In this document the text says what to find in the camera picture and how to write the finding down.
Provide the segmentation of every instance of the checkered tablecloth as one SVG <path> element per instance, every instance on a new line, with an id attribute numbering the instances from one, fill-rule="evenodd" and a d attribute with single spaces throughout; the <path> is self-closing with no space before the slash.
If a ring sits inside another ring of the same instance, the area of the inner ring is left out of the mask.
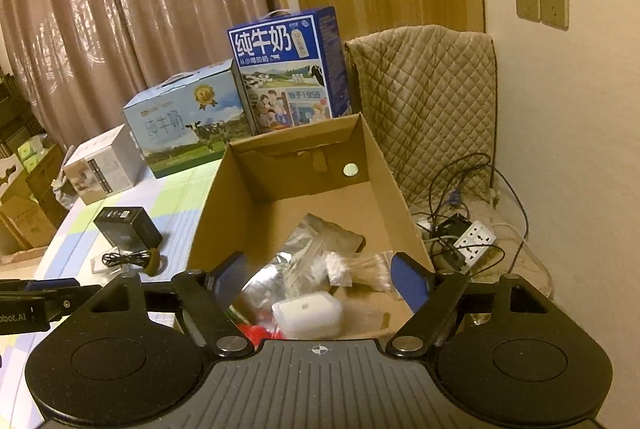
<path id="1" fill-rule="evenodd" d="M 76 203 L 49 249 L 42 258 L 35 279 L 76 277 L 85 284 L 103 284 L 91 273 L 90 259 L 110 246 L 94 225 L 103 206 L 144 206 L 163 236 L 160 252 L 167 258 L 162 273 L 149 281 L 167 281 L 184 270 L 204 202 L 209 194 L 220 161 L 156 180 L 150 171 L 140 183 L 92 205 Z M 171 325 L 172 314 L 151 315 L 152 319 Z M 28 354 L 47 333 L 25 333 L 0 337 L 0 429 L 33 429 L 42 423 L 24 381 L 24 364 Z"/>

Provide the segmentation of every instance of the beige quilted cloth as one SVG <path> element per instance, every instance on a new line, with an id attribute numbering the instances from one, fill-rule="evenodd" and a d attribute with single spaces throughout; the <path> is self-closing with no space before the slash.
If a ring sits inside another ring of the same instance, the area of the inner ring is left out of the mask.
<path id="1" fill-rule="evenodd" d="M 491 37 L 413 26 L 353 39 L 346 49 L 362 112 L 409 205 L 427 206 L 429 184 L 443 165 L 475 151 L 493 157 L 497 85 Z M 464 166 L 444 172 L 435 194 Z M 465 190 L 484 195 L 489 184 L 485 170 L 470 177 Z"/>

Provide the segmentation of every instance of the red object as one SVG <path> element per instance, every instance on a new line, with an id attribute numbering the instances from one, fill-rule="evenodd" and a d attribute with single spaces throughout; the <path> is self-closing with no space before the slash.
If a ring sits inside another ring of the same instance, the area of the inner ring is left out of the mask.
<path id="1" fill-rule="evenodd" d="M 263 339 L 284 339 L 282 332 L 271 333 L 262 326 L 253 326 L 248 324 L 238 324 L 240 331 L 244 336 L 254 343 L 255 348 L 260 345 Z"/>

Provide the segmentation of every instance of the metal screw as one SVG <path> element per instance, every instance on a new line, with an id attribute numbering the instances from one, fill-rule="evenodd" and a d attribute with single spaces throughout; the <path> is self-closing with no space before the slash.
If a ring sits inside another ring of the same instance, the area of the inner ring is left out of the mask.
<path id="1" fill-rule="evenodd" d="M 238 337 L 237 335 L 229 335 L 228 337 L 222 337 L 216 343 L 220 349 L 224 351 L 242 351 L 249 344 L 246 339 Z"/>
<path id="2" fill-rule="evenodd" d="M 411 335 L 396 337 L 392 340 L 391 344 L 402 353 L 418 351 L 424 346 L 424 343 L 418 337 L 412 337 Z"/>

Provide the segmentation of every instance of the small black box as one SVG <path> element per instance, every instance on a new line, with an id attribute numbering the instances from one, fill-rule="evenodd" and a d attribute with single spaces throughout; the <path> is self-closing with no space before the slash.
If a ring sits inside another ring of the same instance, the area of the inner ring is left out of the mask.
<path id="1" fill-rule="evenodd" d="M 94 224 L 109 243 L 128 252 L 157 249 L 162 241 L 142 206 L 105 206 Z"/>

